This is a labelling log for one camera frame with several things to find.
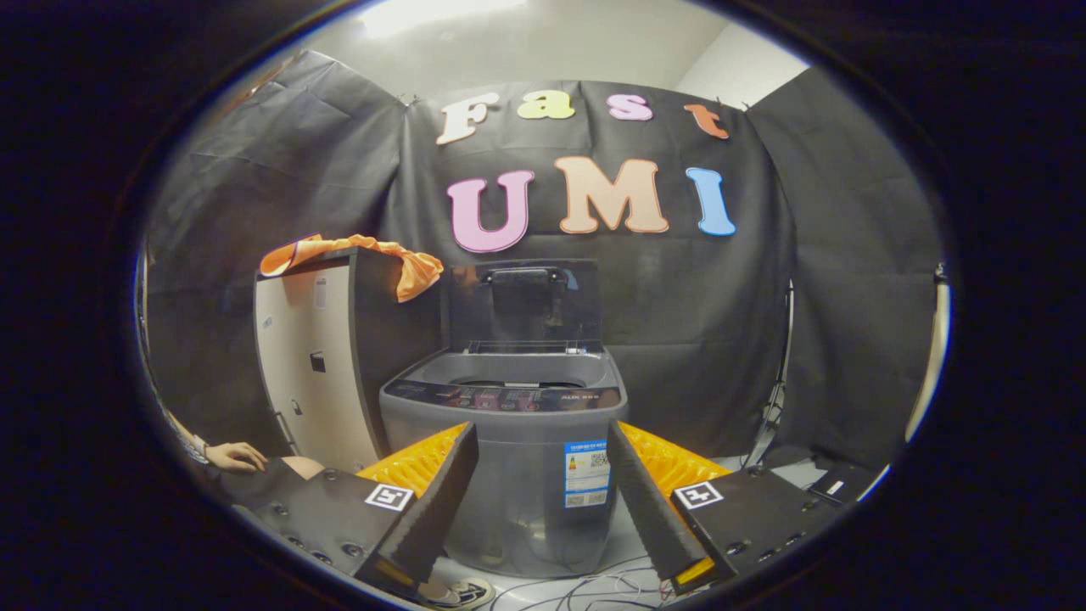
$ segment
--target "orange cloth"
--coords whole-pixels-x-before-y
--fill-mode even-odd
[[[352,245],[403,258],[403,272],[400,275],[400,284],[396,285],[396,298],[400,303],[411,301],[433,285],[441,276],[441,271],[445,269],[445,266],[435,256],[425,252],[412,252],[394,241],[377,241],[358,233],[349,238],[326,240],[320,237],[320,233],[313,233],[265,254],[264,258],[261,259],[261,275],[278,276],[317,254]]]

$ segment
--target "colorful foam letter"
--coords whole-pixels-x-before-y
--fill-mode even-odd
[[[438,143],[447,144],[475,133],[475,125],[469,125],[468,120],[482,123],[487,118],[487,104],[496,104],[498,99],[497,93],[483,93],[441,109],[445,115],[445,130],[438,136]]]
[[[523,118],[569,118],[573,116],[573,106],[570,105],[569,93],[542,89],[525,96],[525,103],[517,109],[517,114]]]
[[[720,182],[723,180],[720,174],[711,169],[690,167],[686,169],[686,176],[694,180],[697,198],[702,201],[702,220],[698,221],[697,228],[710,236],[734,233],[735,225],[728,218],[724,195],[720,191]]]
[[[589,214],[589,203],[611,230],[618,228],[630,202],[630,217],[626,226],[631,231],[659,232],[668,229],[668,220],[660,214],[656,198],[656,170],[652,161],[628,158],[618,170],[615,182],[607,179],[596,162],[586,156],[563,156],[554,166],[566,173],[568,214],[559,222],[567,233],[589,233],[599,222]]]
[[[615,93],[607,98],[607,105],[611,107],[610,115],[622,120],[648,120],[653,117],[653,110],[641,96]]]
[[[702,131],[710,136],[716,136],[721,140],[728,139],[728,131],[724,131],[717,126],[717,122],[720,120],[720,116],[711,112],[709,109],[702,104],[686,104],[683,110],[689,110],[694,113],[694,119],[697,120],[697,126],[702,128]]]
[[[505,187],[505,226],[483,229],[479,218],[479,193],[487,180],[470,178],[454,182],[446,191],[453,199],[453,238],[464,250],[495,252],[520,241],[528,230],[528,182],[535,177],[529,169],[506,171],[497,177]]]

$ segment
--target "washing machine control panel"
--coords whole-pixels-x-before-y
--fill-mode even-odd
[[[495,389],[397,380],[386,393],[413,402],[492,412],[567,412],[614,408],[621,402],[617,386],[604,389]]]

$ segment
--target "washing machine lid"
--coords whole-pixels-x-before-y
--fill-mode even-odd
[[[602,352],[591,258],[459,265],[446,282],[450,348],[471,353]]]

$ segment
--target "person's hand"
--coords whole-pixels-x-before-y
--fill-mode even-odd
[[[240,444],[207,446],[205,454],[207,460],[223,471],[255,473],[257,469],[265,471],[264,466],[268,462],[268,459],[264,458],[264,455],[244,442]]]

